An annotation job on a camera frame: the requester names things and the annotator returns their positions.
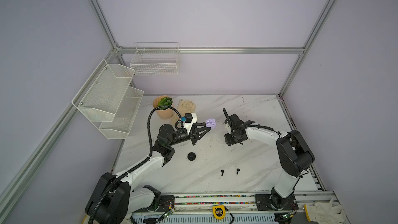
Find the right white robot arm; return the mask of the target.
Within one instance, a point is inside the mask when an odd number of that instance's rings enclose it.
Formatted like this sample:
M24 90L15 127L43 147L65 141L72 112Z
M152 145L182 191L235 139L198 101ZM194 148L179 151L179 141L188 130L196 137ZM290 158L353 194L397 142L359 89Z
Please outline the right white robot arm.
M315 161L307 142L297 130L282 134L251 120L244 122L236 114L229 115L226 109L223 109L223 113L228 131L224 138L228 146L242 145L246 140L256 140L277 149L283 170L276 185L271 189L267 206L274 210L285 208L293 199L299 180L309 172L308 168Z

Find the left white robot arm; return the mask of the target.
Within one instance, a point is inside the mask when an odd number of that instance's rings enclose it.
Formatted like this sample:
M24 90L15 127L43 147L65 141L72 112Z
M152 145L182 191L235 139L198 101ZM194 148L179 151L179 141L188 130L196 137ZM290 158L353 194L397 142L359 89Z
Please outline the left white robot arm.
M172 159L173 145L186 141L196 144L217 125L214 119L198 122L195 113L177 116L175 125L162 125L156 140L149 139L149 154L142 161L124 171L100 177L85 209L90 224L120 224L137 210L158 209L161 193L149 185L140 189L137 186Z

